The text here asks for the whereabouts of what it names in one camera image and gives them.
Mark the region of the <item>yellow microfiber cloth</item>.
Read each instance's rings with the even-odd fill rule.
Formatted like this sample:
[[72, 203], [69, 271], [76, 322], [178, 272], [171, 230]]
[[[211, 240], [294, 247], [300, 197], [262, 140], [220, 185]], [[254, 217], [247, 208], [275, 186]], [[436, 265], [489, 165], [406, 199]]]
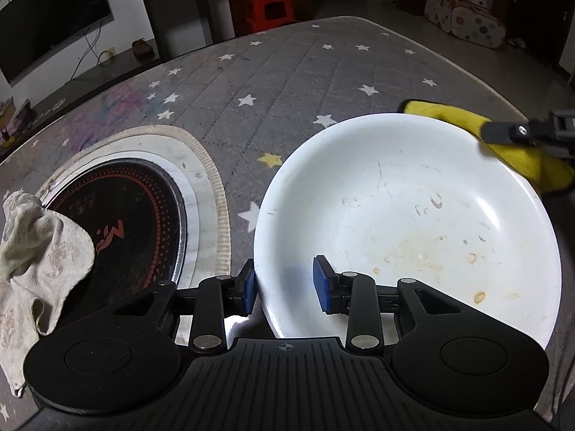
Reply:
[[539, 194], [562, 192], [574, 184], [574, 169], [540, 147], [484, 141], [480, 137], [480, 130], [485, 124], [492, 124], [492, 120], [474, 112], [416, 99], [404, 100], [397, 112], [440, 120], [471, 133], [498, 159], [523, 176]]

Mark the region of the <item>white ceramic bowl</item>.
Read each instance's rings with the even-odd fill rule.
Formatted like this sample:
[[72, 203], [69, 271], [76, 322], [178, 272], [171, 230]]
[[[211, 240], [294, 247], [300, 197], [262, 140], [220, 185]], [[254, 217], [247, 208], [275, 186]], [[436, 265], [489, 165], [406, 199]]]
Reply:
[[280, 338], [338, 336], [313, 260], [380, 285], [412, 277], [546, 346], [560, 250], [533, 187], [475, 136], [425, 117], [340, 122], [298, 147], [261, 203], [253, 243], [263, 309]]

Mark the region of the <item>round black induction cooktop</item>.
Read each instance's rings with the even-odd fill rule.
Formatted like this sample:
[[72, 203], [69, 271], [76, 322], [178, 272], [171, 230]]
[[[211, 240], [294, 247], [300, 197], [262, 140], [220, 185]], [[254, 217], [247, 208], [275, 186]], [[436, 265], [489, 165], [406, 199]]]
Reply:
[[157, 164], [98, 164], [65, 185], [48, 208], [84, 229], [95, 248], [92, 269], [66, 296], [59, 328], [157, 282], [178, 279], [187, 243], [184, 202]]

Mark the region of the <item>polka dot play tent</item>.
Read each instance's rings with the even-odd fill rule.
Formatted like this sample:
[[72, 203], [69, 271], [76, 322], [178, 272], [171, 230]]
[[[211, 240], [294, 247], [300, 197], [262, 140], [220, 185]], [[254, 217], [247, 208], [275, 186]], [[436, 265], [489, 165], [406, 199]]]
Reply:
[[424, 16], [443, 32], [490, 49], [506, 37], [504, 23], [490, 12], [488, 0], [427, 0]]

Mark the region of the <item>dirty white towel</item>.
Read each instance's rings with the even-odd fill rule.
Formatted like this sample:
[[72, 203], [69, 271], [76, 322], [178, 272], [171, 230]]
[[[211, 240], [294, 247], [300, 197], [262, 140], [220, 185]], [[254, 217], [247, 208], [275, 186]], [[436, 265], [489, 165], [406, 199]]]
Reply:
[[1, 368], [23, 393], [26, 354], [59, 321], [72, 289], [89, 273], [95, 246], [69, 218], [22, 190], [6, 196], [1, 232]]

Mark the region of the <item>grey star tablecloth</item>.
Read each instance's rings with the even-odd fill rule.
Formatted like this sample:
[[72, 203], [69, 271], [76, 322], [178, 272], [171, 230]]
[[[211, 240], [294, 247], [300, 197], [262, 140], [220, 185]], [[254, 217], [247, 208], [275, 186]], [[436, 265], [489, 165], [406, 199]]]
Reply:
[[525, 119], [468, 72], [374, 22], [335, 17], [218, 44], [59, 116], [1, 162], [1, 206], [46, 209], [90, 168], [145, 159], [183, 197], [178, 279], [42, 336], [23, 363], [27, 430], [545, 430], [546, 347], [412, 277], [375, 282], [384, 346], [280, 338], [256, 303], [226, 351], [190, 345], [198, 287], [253, 259], [264, 195], [289, 156], [340, 122], [407, 99]]

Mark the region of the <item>red plastic stool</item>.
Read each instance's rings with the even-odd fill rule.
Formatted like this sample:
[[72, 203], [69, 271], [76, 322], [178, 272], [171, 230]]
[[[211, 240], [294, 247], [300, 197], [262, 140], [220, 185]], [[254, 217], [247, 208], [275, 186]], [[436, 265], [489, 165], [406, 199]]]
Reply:
[[245, 0], [245, 20], [251, 33], [263, 32], [295, 22], [291, 0]]

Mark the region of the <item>wall power socket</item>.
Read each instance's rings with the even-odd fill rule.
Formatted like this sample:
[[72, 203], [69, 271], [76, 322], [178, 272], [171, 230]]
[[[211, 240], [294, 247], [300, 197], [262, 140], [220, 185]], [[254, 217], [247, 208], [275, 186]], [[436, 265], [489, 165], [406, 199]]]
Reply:
[[111, 59], [114, 59], [115, 56], [116, 56], [115, 49], [110, 48], [110, 49], [104, 50], [100, 53], [100, 55], [97, 58], [97, 62], [102, 63], [102, 62], [110, 61]]

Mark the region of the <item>stacked boxes by wall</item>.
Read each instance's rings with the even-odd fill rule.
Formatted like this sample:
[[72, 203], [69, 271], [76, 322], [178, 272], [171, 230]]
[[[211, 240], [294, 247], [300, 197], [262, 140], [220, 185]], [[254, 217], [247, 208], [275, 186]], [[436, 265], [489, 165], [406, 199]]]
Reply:
[[19, 108], [15, 107], [12, 97], [1, 102], [1, 148], [6, 149], [15, 143], [26, 131], [31, 128], [36, 119], [36, 113], [31, 103], [26, 100]]

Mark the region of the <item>black wall television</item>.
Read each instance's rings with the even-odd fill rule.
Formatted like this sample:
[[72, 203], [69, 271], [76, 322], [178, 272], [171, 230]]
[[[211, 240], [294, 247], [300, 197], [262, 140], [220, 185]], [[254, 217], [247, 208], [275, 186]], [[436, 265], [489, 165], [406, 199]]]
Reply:
[[111, 17], [108, 0], [11, 0], [1, 10], [1, 72], [15, 82], [71, 37]]

